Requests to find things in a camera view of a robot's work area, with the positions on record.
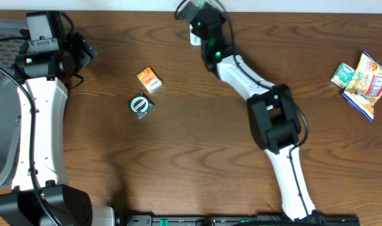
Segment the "orange tissue pack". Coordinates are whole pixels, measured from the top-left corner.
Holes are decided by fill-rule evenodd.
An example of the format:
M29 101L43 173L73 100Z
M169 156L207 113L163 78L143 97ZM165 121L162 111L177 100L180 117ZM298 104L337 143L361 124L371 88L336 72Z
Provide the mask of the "orange tissue pack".
M150 94L162 86L162 80L154 73L151 67L147 67L138 73L137 78Z

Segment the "dark green round-label packet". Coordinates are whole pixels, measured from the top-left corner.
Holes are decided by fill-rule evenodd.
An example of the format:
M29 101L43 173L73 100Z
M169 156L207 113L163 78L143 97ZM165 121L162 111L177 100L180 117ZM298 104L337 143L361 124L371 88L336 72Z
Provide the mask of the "dark green round-label packet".
M155 107L153 101L143 92L130 99L127 106L139 120L145 117Z

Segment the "teal tissue pack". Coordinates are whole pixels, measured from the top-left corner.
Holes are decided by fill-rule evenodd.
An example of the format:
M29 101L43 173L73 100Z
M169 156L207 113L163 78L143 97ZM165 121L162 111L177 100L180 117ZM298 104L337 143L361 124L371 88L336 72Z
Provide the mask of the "teal tissue pack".
M354 69L342 62L331 77L331 82L344 89L347 87L353 75Z

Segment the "yellow snack chip bag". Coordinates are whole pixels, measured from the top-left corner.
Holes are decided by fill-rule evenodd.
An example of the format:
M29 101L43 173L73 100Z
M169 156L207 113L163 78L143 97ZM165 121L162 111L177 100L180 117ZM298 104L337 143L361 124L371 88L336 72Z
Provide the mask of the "yellow snack chip bag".
M341 96L371 122L374 105L382 96L382 64L364 51Z

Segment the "light green wipes packet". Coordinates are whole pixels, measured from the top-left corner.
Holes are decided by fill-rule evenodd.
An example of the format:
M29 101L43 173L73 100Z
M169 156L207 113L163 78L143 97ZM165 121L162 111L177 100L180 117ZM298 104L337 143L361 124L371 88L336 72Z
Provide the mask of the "light green wipes packet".
M210 0L191 0L191 2L198 8L198 9L203 9L203 8L210 8L210 7L215 7Z

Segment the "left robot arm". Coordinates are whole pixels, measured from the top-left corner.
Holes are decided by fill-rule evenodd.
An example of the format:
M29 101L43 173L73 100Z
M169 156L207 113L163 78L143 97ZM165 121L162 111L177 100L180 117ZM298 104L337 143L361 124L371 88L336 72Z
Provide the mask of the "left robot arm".
M11 192L0 195L0 217L10 225L115 225L109 206L70 186L63 154L64 78L97 56L79 32L62 37L32 34L8 78L20 104L18 147Z

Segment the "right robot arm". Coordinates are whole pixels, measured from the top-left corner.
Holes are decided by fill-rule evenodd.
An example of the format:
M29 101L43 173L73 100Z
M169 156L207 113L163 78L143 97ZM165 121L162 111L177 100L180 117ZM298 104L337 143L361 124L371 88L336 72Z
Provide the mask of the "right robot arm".
M193 33L201 38L207 69L235 89L247 103L250 131L272 163L284 214L293 221L309 221L315 206L299 162L302 113L288 86L263 79L235 52L233 43L226 44L222 32L226 21L223 12L205 3L189 22Z

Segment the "grey plastic mesh basket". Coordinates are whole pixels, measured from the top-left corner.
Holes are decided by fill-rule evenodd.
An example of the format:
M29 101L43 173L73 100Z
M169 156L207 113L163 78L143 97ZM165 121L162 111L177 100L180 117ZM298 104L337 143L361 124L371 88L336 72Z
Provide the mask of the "grey plastic mesh basket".
M25 20L0 19L0 39L22 36ZM0 67L11 73L23 40L0 42ZM21 106L17 86L0 72L0 187L11 187L19 159Z

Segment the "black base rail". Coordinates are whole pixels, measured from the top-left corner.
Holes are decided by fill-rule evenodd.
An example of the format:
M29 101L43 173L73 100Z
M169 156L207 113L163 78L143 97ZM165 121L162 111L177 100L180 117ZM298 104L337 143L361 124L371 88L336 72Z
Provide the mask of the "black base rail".
M357 217L317 216L308 221L289 220L281 215L258 215L256 217L153 217L131 215L125 217L123 226L259 226L259 225L316 225L360 226Z

